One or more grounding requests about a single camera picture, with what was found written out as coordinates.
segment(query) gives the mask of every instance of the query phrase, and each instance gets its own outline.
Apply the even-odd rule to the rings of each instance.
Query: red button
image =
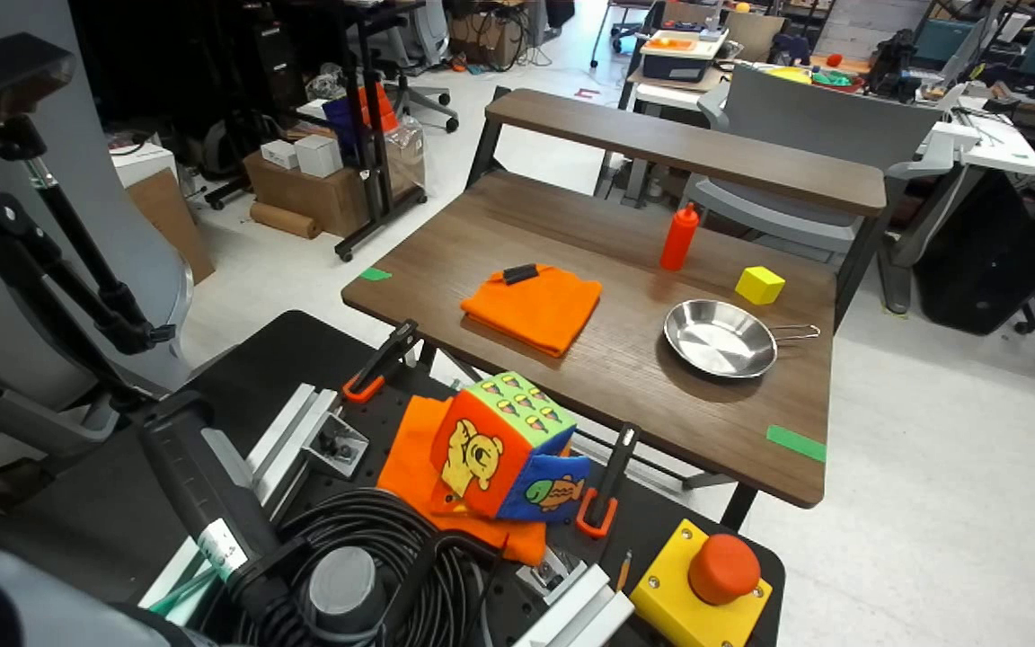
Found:
[[[762,581],[762,563],[736,536],[713,536],[690,563],[690,590],[703,605],[728,605]]]

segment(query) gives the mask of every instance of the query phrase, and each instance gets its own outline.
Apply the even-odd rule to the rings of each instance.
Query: metal bowl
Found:
[[[776,363],[774,332],[732,302],[690,300],[666,315],[670,350],[722,380],[753,380]]]

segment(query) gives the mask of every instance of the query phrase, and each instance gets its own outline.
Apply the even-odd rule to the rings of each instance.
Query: tape strip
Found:
[[[377,271],[377,265],[370,265],[367,272],[358,272],[358,280],[370,280],[370,284],[382,284],[382,280],[389,280],[393,272],[389,271]]]
[[[807,457],[807,460],[816,460],[816,464],[827,460],[827,443],[804,440],[804,435],[797,435],[797,430],[792,430],[792,428],[781,428],[781,425],[769,425],[769,428],[764,428],[764,443],[774,443],[774,447],[781,447],[781,451],[792,451],[792,453],[797,453],[797,457]]]

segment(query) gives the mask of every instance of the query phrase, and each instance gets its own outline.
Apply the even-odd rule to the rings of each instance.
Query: black cable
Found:
[[[441,536],[410,502],[382,489],[340,494],[280,528],[280,550],[265,575],[287,581],[287,597],[262,620],[242,615],[226,640],[242,643],[325,643],[310,623],[301,623],[301,590],[317,560],[340,546],[367,550],[386,581],[393,605],[382,610],[377,636],[357,636],[352,643],[386,647],[467,647],[480,632],[480,586],[477,557],[491,557],[462,536]]]

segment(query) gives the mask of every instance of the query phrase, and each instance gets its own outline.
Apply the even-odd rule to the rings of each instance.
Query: yellow box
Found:
[[[752,306],[774,306],[785,291],[785,276],[769,265],[746,265],[732,291]]]
[[[718,608],[703,605],[686,581],[690,560],[703,539],[708,536],[690,516],[684,516],[646,575],[635,581],[631,605],[635,615],[674,647],[741,647],[753,632],[774,586],[762,580],[746,597]]]

